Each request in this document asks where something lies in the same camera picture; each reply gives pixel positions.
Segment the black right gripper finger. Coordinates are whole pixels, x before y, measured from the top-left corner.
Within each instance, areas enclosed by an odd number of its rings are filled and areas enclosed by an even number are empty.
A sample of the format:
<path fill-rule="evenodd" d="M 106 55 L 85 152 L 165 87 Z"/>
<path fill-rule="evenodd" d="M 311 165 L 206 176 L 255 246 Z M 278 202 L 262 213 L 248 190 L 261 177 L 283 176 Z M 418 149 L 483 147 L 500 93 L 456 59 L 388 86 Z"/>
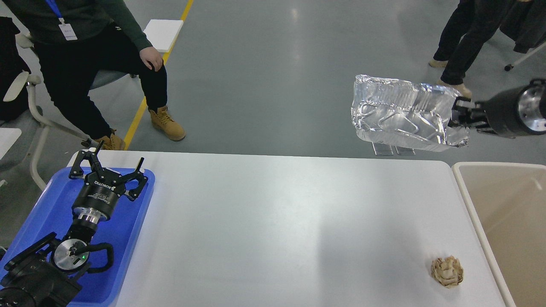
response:
<path fill-rule="evenodd" d="M 485 117 L 480 118 L 454 118 L 448 122 L 448 135 L 465 135 L 467 130 L 489 130 L 489 121 Z"/>
<path fill-rule="evenodd" d="M 453 115 L 486 115 L 483 103 L 467 97 L 457 97 L 453 104 Z"/>

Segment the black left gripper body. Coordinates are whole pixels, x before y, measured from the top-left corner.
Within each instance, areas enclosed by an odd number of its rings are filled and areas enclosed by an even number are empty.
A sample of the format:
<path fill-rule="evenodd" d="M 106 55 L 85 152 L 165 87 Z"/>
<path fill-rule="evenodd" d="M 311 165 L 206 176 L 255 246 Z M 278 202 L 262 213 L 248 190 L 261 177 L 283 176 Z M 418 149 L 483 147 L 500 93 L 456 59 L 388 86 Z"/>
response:
<path fill-rule="evenodd" d="M 126 184 L 134 178 L 121 175 L 112 169 L 105 174 L 91 171 L 84 175 L 83 170 L 72 170 L 72 179 L 83 179 L 83 186 L 72 204 L 74 220 L 109 221 L 122 194 L 127 191 Z"/>

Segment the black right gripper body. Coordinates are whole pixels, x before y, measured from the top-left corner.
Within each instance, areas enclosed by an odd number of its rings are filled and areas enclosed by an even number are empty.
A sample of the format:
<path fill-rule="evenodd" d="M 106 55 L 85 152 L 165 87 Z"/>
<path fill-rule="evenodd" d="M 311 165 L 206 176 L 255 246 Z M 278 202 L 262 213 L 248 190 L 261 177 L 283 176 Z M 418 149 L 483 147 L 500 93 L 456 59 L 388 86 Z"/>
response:
<path fill-rule="evenodd" d="M 534 78 L 526 86 L 503 91 L 482 101 L 487 123 L 476 127 L 481 133 L 505 138 L 540 136 L 546 133 L 545 79 Z"/>

